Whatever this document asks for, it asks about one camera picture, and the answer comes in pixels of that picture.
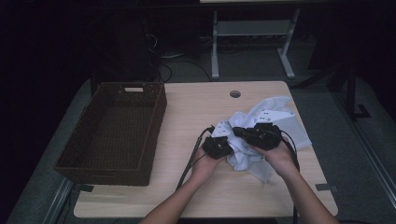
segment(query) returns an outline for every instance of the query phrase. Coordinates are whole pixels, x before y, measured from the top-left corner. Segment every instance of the wooden table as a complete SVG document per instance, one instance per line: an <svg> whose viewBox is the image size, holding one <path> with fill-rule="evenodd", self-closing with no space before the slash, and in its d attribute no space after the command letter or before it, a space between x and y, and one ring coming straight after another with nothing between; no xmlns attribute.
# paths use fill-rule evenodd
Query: wooden table
<svg viewBox="0 0 396 224"><path fill-rule="evenodd" d="M168 106L158 138L148 187L94 186L82 191L75 207L77 217L144 217L175 191L199 134L234 112L248 112L261 100L290 95L286 83L212 82L165 84ZM239 98L230 91L240 91ZM296 112L294 102L288 106ZM337 206L325 184L312 147L299 150L301 173L333 215ZM192 198L182 217L291 217L293 202L283 180L275 173L267 184L249 172L236 172L223 162L214 176Z"/></svg>

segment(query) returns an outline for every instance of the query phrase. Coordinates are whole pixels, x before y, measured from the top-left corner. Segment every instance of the wicker basket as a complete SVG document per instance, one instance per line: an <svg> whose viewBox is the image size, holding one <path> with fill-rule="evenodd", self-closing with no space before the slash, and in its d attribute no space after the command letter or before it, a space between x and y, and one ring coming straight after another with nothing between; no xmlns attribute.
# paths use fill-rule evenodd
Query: wicker basket
<svg viewBox="0 0 396 224"><path fill-rule="evenodd" d="M163 83L103 83L54 169L76 184L147 186L166 104Z"/></svg>

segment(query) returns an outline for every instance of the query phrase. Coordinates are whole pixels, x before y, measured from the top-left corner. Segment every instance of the human hand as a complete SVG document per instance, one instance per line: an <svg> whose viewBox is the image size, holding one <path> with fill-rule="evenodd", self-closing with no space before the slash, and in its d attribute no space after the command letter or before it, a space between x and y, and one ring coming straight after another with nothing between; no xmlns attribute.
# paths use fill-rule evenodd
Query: human hand
<svg viewBox="0 0 396 224"><path fill-rule="evenodd" d="M225 157L215 160L206 155L202 147L199 147L193 161L190 179L202 185L213 175L216 167L225 160Z"/></svg>
<svg viewBox="0 0 396 224"><path fill-rule="evenodd" d="M291 152L283 141L281 141L277 147L267 151L254 146L251 146L251 148L260 152L281 177L298 172L293 162Z"/></svg>

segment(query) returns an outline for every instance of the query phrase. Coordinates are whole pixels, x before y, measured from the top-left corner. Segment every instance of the wire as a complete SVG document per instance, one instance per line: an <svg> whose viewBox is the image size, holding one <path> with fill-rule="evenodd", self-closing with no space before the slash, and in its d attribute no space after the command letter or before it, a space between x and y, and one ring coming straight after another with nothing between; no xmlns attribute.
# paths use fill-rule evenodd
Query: wire
<svg viewBox="0 0 396 224"><path fill-rule="evenodd" d="M281 131L281 132L288 136L288 138L290 139L290 141L293 143L293 150L294 150L294 153L297 154L297 147L296 147L296 145L294 144L294 141L293 141L293 139L291 138L291 136L290 136L288 133L286 133L285 131Z"/></svg>
<svg viewBox="0 0 396 224"><path fill-rule="evenodd" d="M209 74L206 72L206 70L205 70L200 64L198 64L198 63L191 62L191 61L174 61L174 62L166 62L166 63L192 63L192 64L195 64L195 65L197 65L199 68L201 68L201 69L204 71L204 73L205 73L207 79L208 79L210 82L212 81L212 78L210 78L210 75L209 75Z"/></svg>
<svg viewBox="0 0 396 224"><path fill-rule="evenodd" d="M339 223L359 223L359 224L371 224L370 222L358 221L358 220L339 220Z"/></svg>
<svg viewBox="0 0 396 224"><path fill-rule="evenodd" d="M196 160L195 162L192 163L191 166L193 166L196 162L198 162L202 157L206 156L206 153L204 155L202 155L200 158L198 158L198 160Z"/></svg>
<svg viewBox="0 0 396 224"><path fill-rule="evenodd" d="M171 69L169 66L167 66L167 65L165 65L165 64L163 64L163 63L160 63L159 65L161 65L161 66L163 66L163 67L165 67L165 68L167 68L167 69L169 70L169 78L167 78L166 80L163 79L163 76L161 75L161 72L158 71L158 78L159 78L160 81L162 81L163 83L166 83L166 82L168 82L168 81L171 79L171 77L172 77L172 75L173 75L172 69Z"/></svg>
<svg viewBox="0 0 396 224"><path fill-rule="evenodd" d="M191 153L189 162L187 162L186 168L184 169L184 172L183 172L183 174L181 175L180 180L178 181L178 184L177 184L176 189L179 189L179 188L181 187L181 185L183 185L184 178L186 177L186 175L187 175L187 173L189 172L190 168L195 164L195 162L193 162L193 160L194 160L195 155L197 154L198 147L199 147L200 144L201 144L202 136L203 136L204 133L206 133L206 132L210 132L210 131L213 132L213 129L214 129L213 126L210 127L210 128L206 128L206 129L204 129L204 131L199 135L199 137L198 137L198 139L197 139L197 142L195 143L195 147L194 147L194 149L193 149L193 151L192 151L192 153Z"/></svg>
<svg viewBox="0 0 396 224"><path fill-rule="evenodd" d="M154 39L154 44L153 44L153 46L151 47L152 49L155 49L155 47L157 47L157 44L158 44L158 39L157 39L157 37L155 36L155 35L146 35L146 37L151 37L151 38L153 38Z"/></svg>
<svg viewBox="0 0 396 224"><path fill-rule="evenodd" d="M212 47L212 46L211 46L211 43L213 42L213 41L212 41L212 37L210 37L210 36L203 36L203 37L200 37L200 39L208 39L204 44L202 44L202 45L200 46L201 49L205 49L205 48L207 48L207 47Z"/></svg>
<svg viewBox="0 0 396 224"><path fill-rule="evenodd" d="M164 61L170 61L170 60L174 60L174 59L178 59L183 57L184 54L179 53L179 54L174 54L174 55L169 55L169 56L161 56L161 59L163 59Z"/></svg>

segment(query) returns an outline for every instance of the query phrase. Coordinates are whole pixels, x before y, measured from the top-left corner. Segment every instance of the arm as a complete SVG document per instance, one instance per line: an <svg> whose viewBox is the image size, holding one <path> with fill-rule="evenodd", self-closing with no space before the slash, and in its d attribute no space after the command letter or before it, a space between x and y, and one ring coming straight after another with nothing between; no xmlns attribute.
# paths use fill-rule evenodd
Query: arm
<svg viewBox="0 0 396 224"><path fill-rule="evenodd" d="M203 155L205 155L204 151L199 148L195 160ZM212 176L217 165L222 161L224 158L214 160L209 156L203 156L192 166L190 178L175 193L149 212L140 223L177 223L192 196Z"/></svg>
<svg viewBox="0 0 396 224"><path fill-rule="evenodd" d="M269 151L252 148L259 151L285 181L304 223L338 223L295 167L285 143Z"/></svg>

